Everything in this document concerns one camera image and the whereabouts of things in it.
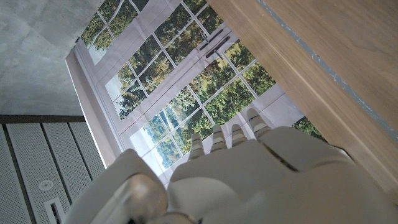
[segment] window handle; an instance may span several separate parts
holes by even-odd
[[[203,50],[208,44],[210,44],[211,41],[214,40],[214,38],[216,38],[220,33],[222,33],[224,31],[224,29],[219,30],[212,38],[210,38],[210,40],[207,39],[206,34],[204,34],[203,32],[200,33],[201,36],[204,38],[204,40],[206,41],[206,43],[200,47],[199,50]]]
[[[220,49],[228,40],[230,39],[229,36],[225,37],[224,40],[221,41],[221,43],[219,43],[212,51],[210,51],[207,55],[206,58],[209,58],[210,56],[212,56],[214,53],[216,53],[220,59],[224,60],[221,56],[221,54],[218,52],[218,49]]]
[[[216,53],[221,60],[224,60],[223,56],[216,49],[214,49],[214,53]]]
[[[206,43],[209,43],[209,40],[207,39],[207,36],[204,32],[201,32],[200,35],[202,36],[202,38],[206,41]]]

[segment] window pane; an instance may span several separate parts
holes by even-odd
[[[112,18],[119,6],[119,2],[120,0],[105,0],[101,7],[99,7],[98,12],[102,15],[102,17],[104,17],[106,22],[109,22],[109,20]]]
[[[173,133],[173,138],[183,155],[191,149],[192,133],[198,133],[202,140],[211,135],[213,125],[203,110],[196,112],[185,124]]]
[[[192,114],[199,104],[187,87],[180,91],[160,112],[160,117],[169,130],[177,127],[185,118]]]
[[[191,16],[180,4],[171,16],[156,29],[155,34],[157,38],[159,38],[160,43],[162,43],[163,46],[169,43],[170,40],[187,25],[189,20],[191,20]]]
[[[111,29],[114,38],[119,37],[122,31],[132,22],[136,16],[138,16],[138,13],[132,4],[130,4],[129,1],[124,1],[118,14],[109,24],[109,28]]]
[[[129,66],[124,64],[122,69],[105,85],[111,100],[115,100],[130,85],[133,79],[134,75]]]
[[[216,124],[223,125],[254,100],[240,79],[235,80],[206,106]]]
[[[263,94],[275,84],[275,80],[258,62],[243,73],[243,78],[249,83],[250,87],[257,95]]]
[[[154,36],[150,35],[141,47],[139,47],[136,53],[129,59],[129,62],[137,75],[143,71],[159,51],[159,44],[157,44]]]
[[[178,65],[195,47],[203,42],[202,30],[193,21],[166,49],[176,65]]]
[[[210,6],[207,6],[206,9],[199,14],[198,20],[206,28],[209,34],[223,23],[223,20],[218,17],[217,13]]]
[[[130,137],[137,153],[142,156],[155,147],[167,134],[165,126],[156,115],[144,127]]]
[[[150,94],[172,71],[172,64],[165,54],[161,53],[139,79],[147,93]]]
[[[120,119],[124,119],[131,113],[144,99],[146,98],[144,91],[138,82],[134,84],[124,92],[119,99],[117,99],[113,105],[117,111],[119,111]]]
[[[196,15],[198,11],[205,6],[205,0],[184,0],[184,3],[188,6],[191,12]]]
[[[162,164],[164,170],[181,158],[181,155],[178,153],[170,137],[165,139],[154,149],[154,154],[159,163]]]
[[[200,101],[204,103],[234,76],[235,72],[228,63],[225,60],[217,59],[195,77],[190,86]]]
[[[102,31],[99,36],[97,36],[93,45],[88,49],[95,65],[102,59],[102,57],[104,57],[112,42],[113,39],[107,29]]]
[[[138,10],[142,11],[149,0],[132,0],[132,1],[137,6]]]
[[[238,71],[246,68],[255,59],[240,40],[237,40],[232,46],[230,46],[225,54],[232,61]]]
[[[98,34],[99,31],[101,31],[104,25],[105,25],[104,22],[102,21],[100,16],[96,13],[94,17],[91,19],[90,23],[88,24],[83,34],[81,35],[81,39],[83,40],[83,42],[87,47],[90,46],[95,36]]]

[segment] door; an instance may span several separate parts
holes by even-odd
[[[101,34],[85,41],[93,79],[124,148],[133,147],[157,175],[189,152],[192,132],[207,138],[214,124],[229,121],[275,83],[205,0],[103,6],[112,2],[116,14],[101,8],[96,14],[110,20],[104,30],[111,46],[95,56],[91,48]],[[123,12],[130,6],[136,15]],[[126,29],[134,32],[112,28],[118,16],[132,21]]]

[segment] wooden surface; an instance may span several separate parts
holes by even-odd
[[[398,145],[255,0],[207,0],[330,144],[345,148],[398,202]],[[393,1],[265,0],[398,130]]]

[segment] glass door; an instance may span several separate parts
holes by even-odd
[[[105,28],[82,37],[93,59],[98,37],[110,34],[107,47],[118,42],[127,26],[116,29],[112,22],[139,20],[155,0],[146,2],[104,2],[101,8],[115,12],[100,8],[91,23],[99,17]],[[164,8],[158,17],[165,19],[142,31],[132,56],[96,84],[124,148],[133,147],[157,175],[187,155],[193,132],[207,138],[214,124],[225,124],[275,83],[205,0],[171,0]]]

